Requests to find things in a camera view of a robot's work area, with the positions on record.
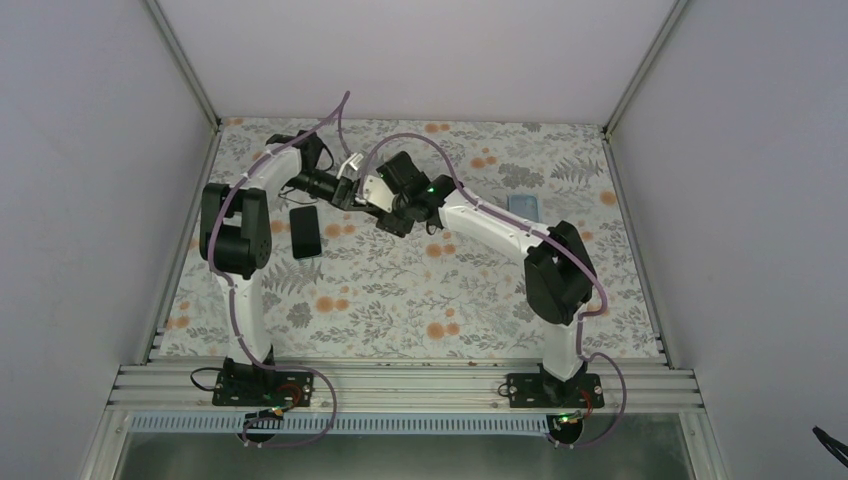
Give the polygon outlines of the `blue-green smartphone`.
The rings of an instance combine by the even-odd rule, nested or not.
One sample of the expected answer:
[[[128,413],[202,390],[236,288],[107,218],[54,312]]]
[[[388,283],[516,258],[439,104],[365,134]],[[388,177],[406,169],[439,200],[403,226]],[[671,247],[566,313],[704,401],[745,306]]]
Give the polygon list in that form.
[[[295,260],[314,258],[322,254],[321,229],[315,206],[289,211],[292,255]]]

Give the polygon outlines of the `light blue phone case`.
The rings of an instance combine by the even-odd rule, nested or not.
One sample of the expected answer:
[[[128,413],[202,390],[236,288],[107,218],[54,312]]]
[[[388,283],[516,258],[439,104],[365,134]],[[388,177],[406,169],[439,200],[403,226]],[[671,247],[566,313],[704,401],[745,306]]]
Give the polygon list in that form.
[[[507,209],[510,213],[533,223],[540,223],[542,220],[540,203],[535,195],[510,194],[507,197]]]

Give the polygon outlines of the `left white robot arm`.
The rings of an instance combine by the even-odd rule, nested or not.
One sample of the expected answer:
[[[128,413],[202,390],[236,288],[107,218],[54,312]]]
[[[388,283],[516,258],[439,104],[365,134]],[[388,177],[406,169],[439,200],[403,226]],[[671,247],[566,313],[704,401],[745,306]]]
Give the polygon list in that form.
[[[236,184],[209,183],[201,195],[201,256],[217,276],[227,302],[230,349],[220,386],[238,386],[255,405],[270,402],[290,368],[275,364],[264,325],[261,275],[273,241],[269,199],[294,189],[342,211],[361,211],[377,219],[393,213],[393,199],[382,181],[351,180],[318,168],[326,144],[313,131],[276,134],[260,158]]]

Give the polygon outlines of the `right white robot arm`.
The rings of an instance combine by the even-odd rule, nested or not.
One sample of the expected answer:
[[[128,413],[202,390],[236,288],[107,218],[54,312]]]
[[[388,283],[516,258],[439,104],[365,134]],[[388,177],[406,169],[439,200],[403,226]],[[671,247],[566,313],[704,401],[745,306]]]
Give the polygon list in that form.
[[[468,235],[522,263],[526,301],[544,326],[541,391],[555,407],[580,393],[586,362],[578,352],[577,315],[597,278],[574,225],[549,226],[483,200],[449,175],[429,178],[400,152],[361,176],[360,195],[381,211],[386,231],[403,236],[416,223]]]

